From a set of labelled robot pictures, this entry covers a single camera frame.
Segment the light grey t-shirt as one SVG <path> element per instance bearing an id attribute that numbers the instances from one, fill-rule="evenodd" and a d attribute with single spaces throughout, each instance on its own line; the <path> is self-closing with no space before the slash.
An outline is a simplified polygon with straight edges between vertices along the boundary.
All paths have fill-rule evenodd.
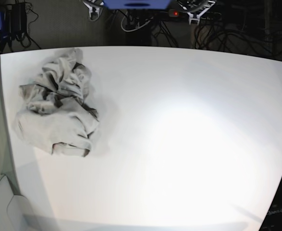
<path id="1" fill-rule="evenodd" d="M 44 64 L 28 84 L 19 86 L 23 106 L 12 125 L 17 136 L 49 154 L 86 157 L 99 125 L 97 110 L 85 102 L 90 77 L 79 49 Z"/>

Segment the black power strip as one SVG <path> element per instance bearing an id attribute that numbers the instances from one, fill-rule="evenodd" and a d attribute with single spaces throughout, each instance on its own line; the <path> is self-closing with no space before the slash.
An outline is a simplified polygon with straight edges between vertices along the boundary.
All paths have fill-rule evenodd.
<path id="1" fill-rule="evenodd" d="M 188 19 L 197 21 L 200 20 L 200 18 L 205 15 L 206 13 L 209 13 L 210 8 L 204 8 L 201 10 L 198 10 L 196 12 L 193 13 L 184 13 L 184 12 L 180 12 L 178 10 L 175 9 L 169 9 L 168 10 L 168 14 L 170 17 L 179 17 L 179 16 L 185 16 L 188 15 Z"/>

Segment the blue box overhead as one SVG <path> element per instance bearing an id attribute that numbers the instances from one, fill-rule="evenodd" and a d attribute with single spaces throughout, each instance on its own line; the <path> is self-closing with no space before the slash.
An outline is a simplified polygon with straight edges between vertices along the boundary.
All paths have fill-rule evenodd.
<path id="1" fill-rule="evenodd" d="M 117 9 L 166 9 L 170 0 L 104 0 L 107 8 Z"/>

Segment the grey side cabinet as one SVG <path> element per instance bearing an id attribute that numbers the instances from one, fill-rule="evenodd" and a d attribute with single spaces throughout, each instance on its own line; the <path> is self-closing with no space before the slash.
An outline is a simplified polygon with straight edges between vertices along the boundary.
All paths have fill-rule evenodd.
<path id="1" fill-rule="evenodd" d="M 0 231 L 30 231 L 28 203 L 12 192 L 6 176 L 0 177 Z"/>

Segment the blue handled tool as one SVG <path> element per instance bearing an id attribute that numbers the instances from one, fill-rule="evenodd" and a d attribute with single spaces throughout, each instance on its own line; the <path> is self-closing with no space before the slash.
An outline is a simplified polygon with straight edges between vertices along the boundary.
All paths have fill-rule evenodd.
<path id="1" fill-rule="evenodd" d="M 5 13 L 0 12 L 0 41 L 3 42 L 8 36 L 6 23 L 5 23 Z"/>

